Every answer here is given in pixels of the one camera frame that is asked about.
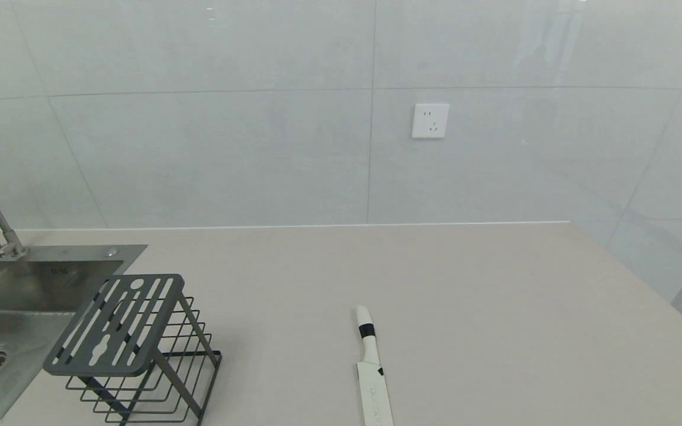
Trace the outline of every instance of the beige countertop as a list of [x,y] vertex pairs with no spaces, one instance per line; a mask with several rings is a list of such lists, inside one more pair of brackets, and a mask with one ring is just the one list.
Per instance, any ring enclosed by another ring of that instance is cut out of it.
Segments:
[[[206,425],[362,425],[353,308],[397,426],[680,425],[682,316],[570,224],[22,232],[146,243],[224,354]],[[5,424],[102,424],[41,372]]]

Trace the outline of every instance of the wire rack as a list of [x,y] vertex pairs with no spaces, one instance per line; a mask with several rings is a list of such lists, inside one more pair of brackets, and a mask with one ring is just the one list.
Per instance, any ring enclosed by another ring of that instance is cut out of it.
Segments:
[[70,376],[65,388],[106,423],[182,423],[192,412],[201,424],[222,355],[182,285],[180,275],[109,277],[44,369]]

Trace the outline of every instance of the white tiled wall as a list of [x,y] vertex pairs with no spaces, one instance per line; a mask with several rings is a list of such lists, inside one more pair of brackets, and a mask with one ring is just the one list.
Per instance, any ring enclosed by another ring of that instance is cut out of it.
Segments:
[[[447,138],[409,137],[415,102]],[[16,228],[571,220],[682,286],[682,0],[0,0]]]

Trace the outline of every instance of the stainless steel sink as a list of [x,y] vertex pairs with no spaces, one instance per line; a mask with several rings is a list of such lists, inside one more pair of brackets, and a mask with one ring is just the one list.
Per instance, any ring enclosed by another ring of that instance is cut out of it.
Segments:
[[0,419],[102,278],[124,272],[144,248],[36,246],[19,259],[0,259]]

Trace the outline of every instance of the wall outlet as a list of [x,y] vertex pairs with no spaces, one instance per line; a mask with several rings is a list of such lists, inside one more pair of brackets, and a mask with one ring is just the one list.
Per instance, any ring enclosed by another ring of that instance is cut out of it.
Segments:
[[449,104],[417,104],[414,106],[412,121],[413,138],[446,137],[446,121],[449,119]]

